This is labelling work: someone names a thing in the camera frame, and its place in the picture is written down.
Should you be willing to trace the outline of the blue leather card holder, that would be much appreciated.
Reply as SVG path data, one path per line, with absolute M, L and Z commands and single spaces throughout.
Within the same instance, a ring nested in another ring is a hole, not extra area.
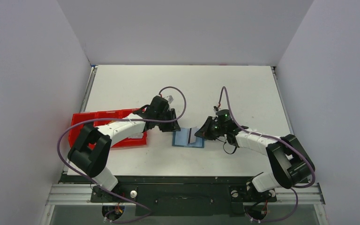
M 195 136 L 195 133 L 198 130 L 198 127 L 181 127 L 180 131 L 174 131 L 172 135 L 172 146 L 184 148 L 204 148 L 204 139 Z

